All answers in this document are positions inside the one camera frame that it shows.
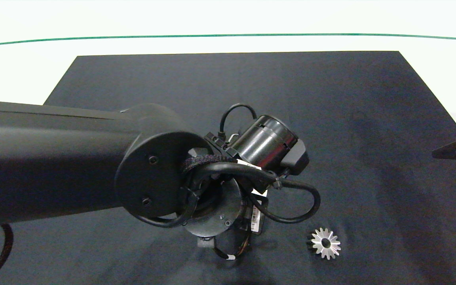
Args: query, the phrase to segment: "barcode label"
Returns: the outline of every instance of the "barcode label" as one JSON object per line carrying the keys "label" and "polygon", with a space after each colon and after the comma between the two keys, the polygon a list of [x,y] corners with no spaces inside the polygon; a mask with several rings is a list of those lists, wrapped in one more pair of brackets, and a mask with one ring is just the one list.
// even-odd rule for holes
{"label": "barcode label", "polygon": [[253,167],[253,168],[256,168],[256,169],[261,170],[261,167],[255,166],[254,164],[251,164],[251,163],[249,163],[249,162],[245,162],[245,161],[243,161],[243,160],[241,160],[241,159],[237,159],[237,163],[238,163],[238,164],[247,165],[247,166],[251,166],[251,167]]}
{"label": "barcode label", "polygon": [[256,208],[255,205],[253,205],[253,215],[251,217],[251,231],[252,232],[259,232],[259,227],[260,227],[260,217],[261,217],[261,212]]}

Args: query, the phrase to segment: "gear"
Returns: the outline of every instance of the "gear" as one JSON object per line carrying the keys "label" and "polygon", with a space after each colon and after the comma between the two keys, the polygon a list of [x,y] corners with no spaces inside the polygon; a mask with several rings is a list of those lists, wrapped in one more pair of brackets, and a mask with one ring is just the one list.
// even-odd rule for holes
{"label": "gear", "polygon": [[333,235],[332,231],[328,231],[326,228],[323,230],[320,228],[316,230],[316,233],[311,232],[308,236],[309,241],[307,242],[309,249],[316,249],[316,254],[321,254],[321,258],[330,257],[335,259],[335,255],[339,255],[340,241],[337,240],[337,236]]}

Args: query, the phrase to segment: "gear teeth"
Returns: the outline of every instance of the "gear teeth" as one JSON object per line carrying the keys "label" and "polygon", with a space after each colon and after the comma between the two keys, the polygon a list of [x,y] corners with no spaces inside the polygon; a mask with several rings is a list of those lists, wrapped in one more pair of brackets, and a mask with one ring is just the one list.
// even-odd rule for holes
{"label": "gear teeth", "polygon": [[[315,250],[316,254],[321,254],[321,258],[330,260],[331,258],[335,259],[336,256],[339,256],[340,241],[337,240],[336,235],[333,235],[333,231],[329,231],[328,228],[319,228],[314,232],[310,232],[307,239],[308,249]],[[323,246],[321,243],[323,239],[330,241],[330,247],[326,248]]]}

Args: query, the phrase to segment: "black mat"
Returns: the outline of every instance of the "black mat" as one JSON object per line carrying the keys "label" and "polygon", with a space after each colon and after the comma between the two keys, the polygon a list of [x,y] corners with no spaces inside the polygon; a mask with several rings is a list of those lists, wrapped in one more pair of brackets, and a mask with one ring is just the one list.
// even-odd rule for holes
{"label": "black mat", "polygon": [[[456,161],[431,158],[456,140],[456,124],[398,52],[81,56],[46,105],[158,103],[204,135],[241,101],[306,143],[311,163],[295,179],[322,194],[317,215],[268,220],[236,262],[123,209],[16,223],[0,284],[456,284]],[[235,110],[228,121],[234,132],[250,119]],[[309,199],[269,197],[283,215]],[[342,242],[336,260],[306,249],[320,227]]]}

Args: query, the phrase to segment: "screw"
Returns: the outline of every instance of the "screw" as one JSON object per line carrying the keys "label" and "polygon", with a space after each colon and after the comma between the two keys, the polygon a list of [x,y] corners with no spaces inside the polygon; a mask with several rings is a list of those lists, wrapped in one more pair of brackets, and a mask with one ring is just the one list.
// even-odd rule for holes
{"label": "screw", "polygon": [[158,161],[159,161],[159,159],[158,159],[157,156],[154,156],[154,155],[153,155],[153,156],[149,157],[149,164],[150,164],[150,165],[157,164]]}
{"label": "screw", "polygon": [[142,198],[142,206],[147,207],[151,204],[152,200],[149,197]]}

